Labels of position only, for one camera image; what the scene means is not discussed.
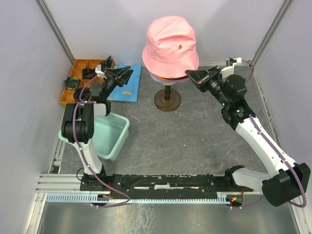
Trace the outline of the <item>beige bucket hat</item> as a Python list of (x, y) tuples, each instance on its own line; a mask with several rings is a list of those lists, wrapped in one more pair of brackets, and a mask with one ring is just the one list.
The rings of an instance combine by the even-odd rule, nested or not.
[(157, 77), (161, 80), (183, 80), (183, 79), (188, 78), (187, 76), (183, 76), (183, 77), (179, 77), (179, 78), (165, 78), (165, 77), (159, 77), (159, 76), (157, 76)]

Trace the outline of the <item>blue printed cloth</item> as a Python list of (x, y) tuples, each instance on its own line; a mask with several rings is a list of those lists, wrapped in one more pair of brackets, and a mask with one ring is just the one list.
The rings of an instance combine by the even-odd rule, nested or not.
[(131, 66), (131, 69), (133, 73), (128, 83), (123, 87), (117, 86), (108, 96), (107, 100), (137, 102), (142, 66), (140, 64), (134, 64)]

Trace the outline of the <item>purple bucket hat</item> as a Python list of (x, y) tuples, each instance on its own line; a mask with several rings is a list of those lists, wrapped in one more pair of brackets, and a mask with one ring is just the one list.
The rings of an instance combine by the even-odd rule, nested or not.
[(183, 82), (187, 82), (189, 81), (189, 78), (178, 78), (178, 79), (173, 79), (173, 78), (161, 78), (161, 77), (158, 77), (154, 74), (150, 74), (151, 78), (156, 81), (156, 82), (159, 82), (159, 83), (163, 83), (163, 84), (175, 84), (175, 83), (183, 83)]

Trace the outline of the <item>wooden compartment tray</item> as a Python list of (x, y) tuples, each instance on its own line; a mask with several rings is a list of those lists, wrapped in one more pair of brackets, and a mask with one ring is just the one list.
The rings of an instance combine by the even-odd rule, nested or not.
[[(89, 82), (89, 79), (83, 78), (82, 70), (84, 68), (95, 69), (104, 61), (105, 59), (76, 59), (71, 72), (69, 73), (69, 77), (78, 78), (80, 80), (78, 88), (83, 88)], [(66, 106), (67, 103), (76, 103), (74, 93), (77, 89), (68, 90), (67, 88), (64, 88), (59, 100), (60, 105)]]

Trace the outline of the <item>cream mannequin head stand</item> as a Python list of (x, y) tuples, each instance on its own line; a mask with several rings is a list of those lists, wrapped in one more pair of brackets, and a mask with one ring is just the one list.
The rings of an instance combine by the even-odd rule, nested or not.
[(178, 91), (172, 88), (175, 83), (164, 83), (165, 88), (155, 94), (155, 106), (164, 112), (176, 110), (181, 103), (181, 96)]

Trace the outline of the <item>pink bucket hat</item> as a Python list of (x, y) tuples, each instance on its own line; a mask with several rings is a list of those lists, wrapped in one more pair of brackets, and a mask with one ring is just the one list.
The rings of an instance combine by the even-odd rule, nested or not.
[(199, 67), (195, 31), (180, 16), (154, 20), (147, 29), (142, 60), (149, 72), (165, 78), (186, 76), (186, 70)]

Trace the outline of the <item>teal plastic basket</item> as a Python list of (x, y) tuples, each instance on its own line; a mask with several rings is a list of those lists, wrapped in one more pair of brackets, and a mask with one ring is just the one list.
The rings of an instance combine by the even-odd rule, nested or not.
[(129, 126), (130, 121), (126, 117), (115, 113), (94, 117), (92, 141), (97, 156), (115, 161), (127, 140)]

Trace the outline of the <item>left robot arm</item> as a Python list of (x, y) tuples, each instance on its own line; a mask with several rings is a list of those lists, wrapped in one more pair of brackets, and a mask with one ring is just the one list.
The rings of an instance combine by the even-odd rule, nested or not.
[(110, 114), (111, 104), (107, 101), (113, 90), (127, 85), (133, 70), (130, 66), (105, 68), (103, 83), (93, 78), (85, 87), (90, 90), (90, 100), (79, 98), (77, 103), (68, 103), (65, 107), (60, 134), (72, 144), (82, 161), (83, 176), (80, 179), (82, 191), (100, 191), (108, 185), (108, 178), (102, 162), (99, 160), (93, 144), (95, 117)]

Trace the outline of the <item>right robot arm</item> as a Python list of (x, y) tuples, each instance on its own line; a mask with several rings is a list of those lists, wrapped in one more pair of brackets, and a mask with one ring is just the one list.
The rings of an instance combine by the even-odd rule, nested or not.
[(275, 207), (284, 203), (306, 207), (306, 190), (311, 174), (309, 166), (298, 164), (288, 156), (262, 127), (245, 99), (245, 79), (234, 73), (225, 75), (224, 72), (215, 66), (201, 71), (186, 70), (185, 74), (197, 89), (203, 93), (210, 92), (222, 105), (224, 121), (251, 146), (267, 170), (259, 173), (237, 166), (224, 177), (224, 186), (230, 191), (241, 186), (261, 192)]

